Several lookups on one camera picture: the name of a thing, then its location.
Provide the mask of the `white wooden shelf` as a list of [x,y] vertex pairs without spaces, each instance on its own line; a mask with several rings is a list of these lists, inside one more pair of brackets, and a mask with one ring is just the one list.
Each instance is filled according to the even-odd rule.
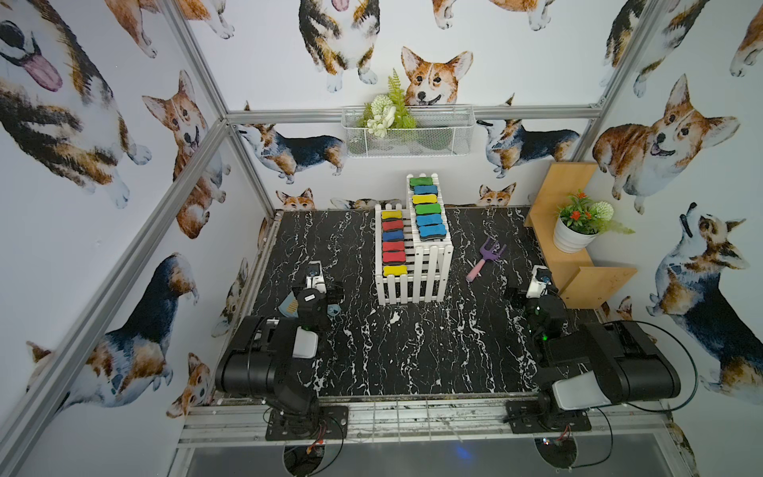
[[[416,223],[415,205],[411,202],[413,189],[409,187],[409,178],[431,177],[433,185],[438,188],[438,204],[442,208],[443,225],[447,228],[444,240],[425,240],[419,238]],[[450,274],[450,266],[454,254],[451,238],[451,228],[448,224],[442,197],[442,189],[437,174],[424,173],[413,176],[407,175],[407,198],[401,205],[375,206],[375,272],[374,278],[377,290],[377,300],[381,305],[411,304],[421,302],[441,302],[444,299],[445,288]],[[383,276],[383,220],[381,212],[401,210],[405,227],[405,254],[407,255],[407,274],[402,276]]]

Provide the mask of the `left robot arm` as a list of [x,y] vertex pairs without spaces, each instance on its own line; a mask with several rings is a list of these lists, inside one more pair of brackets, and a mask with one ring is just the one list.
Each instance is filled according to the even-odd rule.
[[341,310],[341,283],[293,290],[294,317],[250,315],[242,320],[216,369],[217,389],[234,397],[261,398],[271,409],[268,441],[339,438],[347,433],[349,409],[319,405],[296,367],[317,357],[320,340]]

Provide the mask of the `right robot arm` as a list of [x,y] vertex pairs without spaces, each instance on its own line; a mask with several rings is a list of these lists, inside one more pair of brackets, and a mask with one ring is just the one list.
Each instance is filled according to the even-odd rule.
[[678,372],[633,321],[588,323],[564,335],[567,309],[562,299],[544,293],[530,297],[510,287],[505,297],[528,321],[529,351],[543,369],[583,364],[587,372],[540,385],[539,419],[572,417],[592,407],[630,401],[673,399],[681,393]]

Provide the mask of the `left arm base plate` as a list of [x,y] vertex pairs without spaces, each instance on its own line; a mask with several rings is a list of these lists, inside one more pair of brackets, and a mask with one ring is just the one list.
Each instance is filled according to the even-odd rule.
[[347,436],[349,407],[322,405],[309,415],[294,415],[270,410],[265,439],[267,441],[339,439]]

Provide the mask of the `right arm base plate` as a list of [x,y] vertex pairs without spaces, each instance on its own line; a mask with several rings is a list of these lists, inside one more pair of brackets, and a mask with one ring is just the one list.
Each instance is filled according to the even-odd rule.
[[538,401],[505,401],[505,409],[504,423],[514,434],[592,430],[585,411],[561,411],[554,405],[543,409]]

